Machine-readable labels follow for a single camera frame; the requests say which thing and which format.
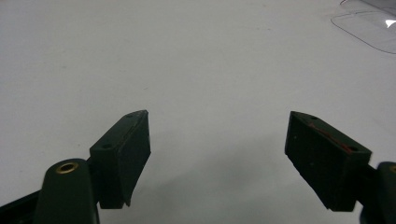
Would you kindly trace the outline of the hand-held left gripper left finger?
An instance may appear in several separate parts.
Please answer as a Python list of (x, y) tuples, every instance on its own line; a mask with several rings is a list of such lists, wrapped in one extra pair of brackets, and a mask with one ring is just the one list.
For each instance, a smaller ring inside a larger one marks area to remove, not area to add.
[(123, 116), (90, 148), (90, 164), (99, 173), (98, 202), (103, 209), (131, 204), (150, 153), (147, 110)]

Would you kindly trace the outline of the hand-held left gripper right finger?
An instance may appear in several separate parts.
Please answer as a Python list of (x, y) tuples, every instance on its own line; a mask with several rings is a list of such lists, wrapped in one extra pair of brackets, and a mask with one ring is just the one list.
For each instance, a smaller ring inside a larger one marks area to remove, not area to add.
[(285, 154), (326, 208), (351, 212), (372, 151), (322, 119), (292, 111)]

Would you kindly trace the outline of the clear plastic container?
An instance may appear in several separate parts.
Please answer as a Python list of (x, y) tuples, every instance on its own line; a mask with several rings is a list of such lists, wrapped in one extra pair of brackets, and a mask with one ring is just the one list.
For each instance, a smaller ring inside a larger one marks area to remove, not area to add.
[(396, 55), (396, 0), (342, 0), (331, 22), (368, 46)]

